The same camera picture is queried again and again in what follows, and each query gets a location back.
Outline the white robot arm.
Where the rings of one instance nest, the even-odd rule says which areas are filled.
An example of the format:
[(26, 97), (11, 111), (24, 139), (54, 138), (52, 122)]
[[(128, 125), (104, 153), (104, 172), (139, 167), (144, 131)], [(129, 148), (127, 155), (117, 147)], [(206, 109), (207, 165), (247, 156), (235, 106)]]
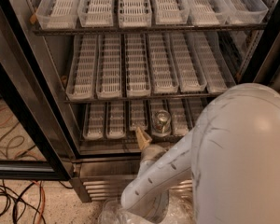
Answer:
[(257, 83), (213, 100), (195, 127), (122, 192), (122, 207), (162, 221), (161, 194), (190, 179), (196, 224), (280, 224), (280, 94)]

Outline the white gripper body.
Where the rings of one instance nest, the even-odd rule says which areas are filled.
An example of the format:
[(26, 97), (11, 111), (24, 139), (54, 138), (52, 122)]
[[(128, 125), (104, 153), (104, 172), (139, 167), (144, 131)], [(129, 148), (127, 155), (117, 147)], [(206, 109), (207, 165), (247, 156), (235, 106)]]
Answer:
[(147, 169), (152, 164), (154, 164), (166, 150), (158, 145), (150, 145), (144, 148), (141, 154), (140, 166)]

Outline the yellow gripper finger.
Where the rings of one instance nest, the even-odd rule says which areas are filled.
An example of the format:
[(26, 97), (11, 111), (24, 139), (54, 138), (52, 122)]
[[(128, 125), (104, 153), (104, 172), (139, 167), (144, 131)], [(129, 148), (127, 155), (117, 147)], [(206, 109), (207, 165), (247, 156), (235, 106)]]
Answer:
[(137, 127), (135, 130), (137, 144), (141, 150), (144, 150), (148, 147), (151, 142), (152, 138), (145, 132), (142, 127)]

